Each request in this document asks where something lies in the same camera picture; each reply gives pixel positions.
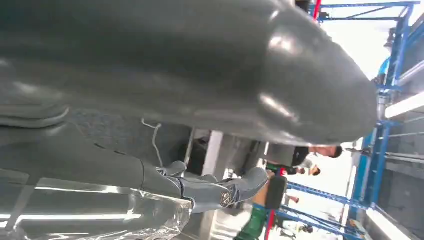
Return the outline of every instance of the blue metal rack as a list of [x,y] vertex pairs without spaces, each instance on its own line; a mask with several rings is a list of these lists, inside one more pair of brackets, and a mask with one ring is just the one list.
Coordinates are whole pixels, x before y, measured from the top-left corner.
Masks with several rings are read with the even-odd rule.
[[[379,2],[379,3],[363,3],[363,4],[330,4],[330,5],[321,5],[320,9],[338,9],[338,8],[364,8],[364,7],[379,7],[377,9],[365,11],[351,16],[346,17],[319,17],[319,22],[324,21],[402,21],[404,19],[409,19],[410,16],[403,16],[404,12],[406,14],[412,13],[412,8],[414,5],[420,4],[419,1],[400,1],[400,2]],[[389,17],[359,17],[367,14],[383,11],[393,7],[403,7],[403,10],[398,16],[389,16]],[[314,5],[310,6],[310,10],[315,8]]]
[[[254,207],[267,210],[268,214],[271,212],[269,209],[266,209],[261,205],[254,204]],[[275,212],[275,214],[287,219],[288,221],[304,223],[306,225],[325,230],[329,233],[343,236],[348,240],[363,240],[363,236],[365,235],[365,232],[361,231],[355,226],[345,226],[336,221],[313,216],[285,205],[282,205],[280,209]]]
[[328,192],[325,192],[325,191],[317,190],[317,189],[310,188],[310,187],[307,187],[307,186],[303,186],[303,185],[293,183],[293,182],[288,183],[287,189],[293,189],[293,190],[297,190],[297,191],[304,192],[304,193],[307,193],[307,194],[312,194],[312,195],[319,196],[319,197],[322,197],[322,198],[330,199],[330,200],[339,202],[341,204],[347,204],[347,205],[354,207],[354,208],[365,209],[365,210],[368,209],[367,206],[364,206],[358,200],[348,199],[347,197],[344,197],[344,196],[331,194],[331,193],[328,193]]

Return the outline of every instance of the person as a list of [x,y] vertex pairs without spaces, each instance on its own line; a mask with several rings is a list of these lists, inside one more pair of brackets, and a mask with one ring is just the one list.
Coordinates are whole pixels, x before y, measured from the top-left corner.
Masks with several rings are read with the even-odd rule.
[[[330,158],[338,158],[342,154],[343,149],[341,146],[294,147],[279,144],[269,144],[268,148],[265,148],[265,152],[266,154],[264,157],[268,161],[266,164],[266,169],[268,171],[268,176],[272,177],[280,174],[302,174],[302,169],[304,168],[297,168],[296,166],[302,165],[307,159],[307,155],[309,153],[319,154]],[[291,159],[282,159],[284,158],[284,156],[290,155]],[[308,166],[311,164],[311,162],[307,161],[304,164],[305,166]],[[320,173],[321,170],[316,165],[313,165],[312,168],[310,168],[309,175],[317,176]],[[253,197],[253,208],[250,215],[250,220],[237,234],[234,240],[257,240],[261,236],[265,223],[267,221],[268,212],[266,211],[266,209],[264,209],[264,207],[267,200],[268,188],[269,183],[267,183],[259,191],[259,193]]]

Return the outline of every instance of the plastic wrap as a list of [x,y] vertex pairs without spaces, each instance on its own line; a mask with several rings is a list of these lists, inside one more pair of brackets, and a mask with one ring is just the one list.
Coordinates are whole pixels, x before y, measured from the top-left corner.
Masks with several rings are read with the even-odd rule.
[[[17,186],[3,189],[7,194]],[[11,213],[0,213],[0,239],[168,240],[189,221],[191,205],[137,189],[42,179],[12,228],[6,227]]]

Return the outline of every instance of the gray surface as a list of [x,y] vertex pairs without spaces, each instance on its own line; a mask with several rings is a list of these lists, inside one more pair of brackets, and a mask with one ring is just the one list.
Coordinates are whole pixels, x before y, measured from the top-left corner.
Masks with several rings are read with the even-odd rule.
[[375,86],[285,1],[4,0],[0,23],[0,86],[35,113],[69,103],[291,145],[376,122]]
[[[110,114],[98,110],[71,109],[68,120],[78,125],[91,141],[108,149],[158,165],[158,157],[152,145],[154,130],[142,124],[138,117]],[[151,125],[156,122],[146,121]],[[163,124],[156,137],[164,165],[177,159],[178,146],[189,139],[190,128],[183,125]]]

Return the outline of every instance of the gray plastic part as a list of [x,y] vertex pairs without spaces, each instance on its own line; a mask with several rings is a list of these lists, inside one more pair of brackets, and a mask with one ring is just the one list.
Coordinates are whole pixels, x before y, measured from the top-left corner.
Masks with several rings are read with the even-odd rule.
[[285,1],[3,0],[0,35],[6,116],[24,98],[297,146],[377,120],[375,86]]
[[86,140],[73,124],[42,129],[0,127],[0,169],[78,183],[132,188],[180,198],[155,167]]
[[232,179],[220,185],[233,190],[231,204],[235,204],[253,198],[267,181],[267,172],[262,168],[255,167],[248,171],[242,179]]
[[157,167],[156,170],[164,176],[181,177],[187,167],[182,161],[174,161],[167,167]]
[[192,213],[226,208],[254,197],[267,183],[264,169],[253,168],[242,179],[226,179],[211,183],[201,179],[179,178],[182,197],[193,203]]
[[182,187],[182,197],[192,202],[193,214],[226,207],[221,204],[221,196],[231,194],[226,187],[192,178],[180,178],[179,181]]
[[207,181],[207,182],[210,182],[210,183],[213,183],[213,184],[216,184],[218,182],[217,178],[214,177],[211,174],[203,175],[203,176],[199,177],[199,180]]

